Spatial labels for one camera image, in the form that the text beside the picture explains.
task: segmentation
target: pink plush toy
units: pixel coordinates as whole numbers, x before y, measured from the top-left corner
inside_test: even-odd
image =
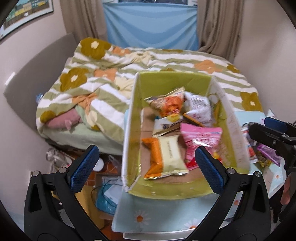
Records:
[[[51,129],[67,129],[69,131],[71,127],[78,122],[82,122],[80,115],[78,115],[75,109],[70,109],[69,111],[49,120],[45,125]]]

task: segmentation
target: screw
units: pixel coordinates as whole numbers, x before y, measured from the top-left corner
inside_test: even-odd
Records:
[[[227,169],[227,172],[228,172],[229,174],[234,174],[234,173],[235,173],[235,170],[234,170],[233,168],[228,168],[228,169]]]
[[[66,167],[61,167],[59,169],[59,173],[65,173],[67,171],[67,168]]]
[[[255,172],[255,175],[257,176],[257,177],[261,177],[261,173],[260,172]]]
[[[39,174],[39,171],[34,171],[32,175],[33,175],[34,177],[36,177],[36,176],[38,176],[38,174]]]

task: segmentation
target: storage box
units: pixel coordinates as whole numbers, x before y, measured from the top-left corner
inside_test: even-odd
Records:
[[[201,73],[141,72],[137,75],[130,103],[123,147],[122,181],[126,192],[143,198],[184,199],[211,193],[210,186],[199,168],[183,176],[158,180],[144,180],[141,166],[147,166],[149,154],[141,152],[141,138],[145,135],[144,101],[150,96],[167,94],[184,86],[186,91],[207,96],[210,100],[214,126],[223,129],[219,154],[225,167],[240,173],[249,173],[249,156],[234,108],[215,77]]]

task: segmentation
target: blanket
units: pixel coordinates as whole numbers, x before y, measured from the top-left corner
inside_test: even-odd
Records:
[[[39,102],[37,129],[42,135],[47,121],[79,107],[86,126],[123,143],[124,113],[137,72],[166,70],[215,76],[234,110],[262,111],[257,90],[224,58],[190,50],[122,49],[99,39],[86,38],[81,40],[71,62]]]

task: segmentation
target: green bed sheet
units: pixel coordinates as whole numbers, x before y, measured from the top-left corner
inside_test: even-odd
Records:
[[[96,145],[101,153],[122,155],[122,145],[106,137],[102,132],[93,131],[84,123],[73,126],[70,131],[44,127],[43,134],[60,145],[70,145],[86,150],[89,145]]]

